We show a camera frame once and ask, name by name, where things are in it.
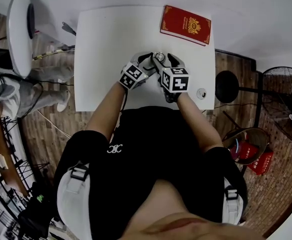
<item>black shirt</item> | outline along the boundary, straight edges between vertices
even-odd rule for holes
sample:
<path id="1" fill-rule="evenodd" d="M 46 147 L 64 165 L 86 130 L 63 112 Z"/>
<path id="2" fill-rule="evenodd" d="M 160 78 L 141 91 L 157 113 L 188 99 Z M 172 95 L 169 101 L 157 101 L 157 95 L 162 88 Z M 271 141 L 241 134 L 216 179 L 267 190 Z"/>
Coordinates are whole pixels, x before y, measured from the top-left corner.
<path id="1" fill-rule="evenodd" d="M 80 131 L 67 142 L 55 174 L 55 187 L 67 169 L 90 163 L 89 213 L 94 240 L 121 237 L 156 180 L 171 182 L 189 212 L 221 222 L 224 177 L 247 196 L 230 153 L 215 147 L 202 154 L 179 111 L 162 107 L 125 110 L 113 140 Z"/>

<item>gold emblem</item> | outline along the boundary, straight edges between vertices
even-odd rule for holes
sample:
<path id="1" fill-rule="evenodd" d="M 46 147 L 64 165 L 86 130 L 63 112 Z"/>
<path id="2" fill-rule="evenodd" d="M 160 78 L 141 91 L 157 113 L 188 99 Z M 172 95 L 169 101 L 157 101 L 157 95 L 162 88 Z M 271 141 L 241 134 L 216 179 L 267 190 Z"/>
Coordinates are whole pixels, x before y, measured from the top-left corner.
<path id="1" fill-rule="evenodd" d="M 210 35 L 207 36 L 206 40 L 204 41 L 205 44 L 209 44 Z"/>
<path id="2" fill-rule="evenodd" d="M 199 22 L 196 21 L 195 18 L 190 17 L 188 22 L 188 32 L 191 34 L 198 34 L 198 31 L 200 31 L 200 25 Z"/>
<path id="3" fill-rule="evenodd" d="M 207 23 L 208 23 L 208 27 L 210 28 L 210 24 L 211 24 L 211 21 L 206 19 Z"/>
<path id="4" fill-rule="evenodd" d="M 166 21 L 162 22 L 162 29 L 163 30 L 168 30 L 168 28 L 166 27 Z"/>
<path id="5" fill-rule="evenodd" d="M 172 8 L 171 6 L 166 6 L 164 14 L 168 13 L 171 8 Z"/>

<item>white table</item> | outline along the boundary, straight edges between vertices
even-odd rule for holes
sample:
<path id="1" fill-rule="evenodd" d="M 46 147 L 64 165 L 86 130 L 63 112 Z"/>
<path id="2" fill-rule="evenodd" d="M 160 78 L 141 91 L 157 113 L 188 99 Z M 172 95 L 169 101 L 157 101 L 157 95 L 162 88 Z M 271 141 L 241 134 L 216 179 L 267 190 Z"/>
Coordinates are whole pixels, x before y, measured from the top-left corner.
<path id="1" fill-rule="evenodd" d="M 202 110 L 213 109 L 215 99 L 215 50 L 159 32 L 163 7 L 120 6 L 80 13 L 75 51 L 76 111 L 94 111 L 111 86 L 119 80 L 122 67 L 137 52 L 172 53 L 181 58 L 192 79 L 189 95 Z M 206 18 L 208 14 L 195 12 Z M 176 109 L 165 101 L 153 75 L 128 94 L 125 109 L 162 106 Z M 197 97 L 200 88 L 205 99 Z"/>
<path id="2" fill-rule="evenodd" d="M 28 34 L 27 13 L 30 0 L 11 0 L 7 15 L 10 57 L 17 75 L 26 78 L 31 71 L 33 42 Z"/>

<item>white cable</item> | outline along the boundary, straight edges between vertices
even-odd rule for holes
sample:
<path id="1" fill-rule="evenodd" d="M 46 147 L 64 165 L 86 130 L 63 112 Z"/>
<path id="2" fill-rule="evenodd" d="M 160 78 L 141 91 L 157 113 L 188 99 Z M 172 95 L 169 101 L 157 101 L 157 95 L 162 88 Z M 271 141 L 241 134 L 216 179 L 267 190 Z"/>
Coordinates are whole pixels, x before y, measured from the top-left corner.
<path id="1" fill-rule="evenodd" d="M 38 112 L 40 115 L 42 115 L 44 119 L 46 119 L 49 123 L 51 123 L 51 125 L 52 125 L 54 128 L 56 128 L 58 131 L 60 131 L 63 135 L 65 135 L 65 136 L 68 137 L 69 139 L 71 138 L 71 136 L 70 136 L 69 134 L 65 133 L 64 131 L 62 131 L 62 130 L 60 130 L 58 127 L 56 127 L 56 126 L 54 125 L 54 123 L 51 122 L 48 118 L 46 118 L 46 117 L 45 117 L 45 116 L 44 116 L 39 110 L 37 110 L 37 112 Z"/>

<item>red bag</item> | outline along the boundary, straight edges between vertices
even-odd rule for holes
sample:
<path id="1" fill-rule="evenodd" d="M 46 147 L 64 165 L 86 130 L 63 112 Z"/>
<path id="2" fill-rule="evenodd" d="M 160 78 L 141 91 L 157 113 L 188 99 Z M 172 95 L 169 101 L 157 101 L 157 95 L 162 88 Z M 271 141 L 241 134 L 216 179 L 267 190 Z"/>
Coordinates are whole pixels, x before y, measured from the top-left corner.
<path id="1" fill-rule="evenodd" d="M 231 156 L 234 160 L 237 158 L 247 159 L 252 157 L 258 151 L 258 147 L 245 142 L 240 141 L 237 145 L 230 149 Z M 273 151 L 270 148 L 266 148 L 266 151 L 255 162 L 248 165 L 257 175 L 264 174 L 268 171 L 270 160 L 272 158 Z"/>

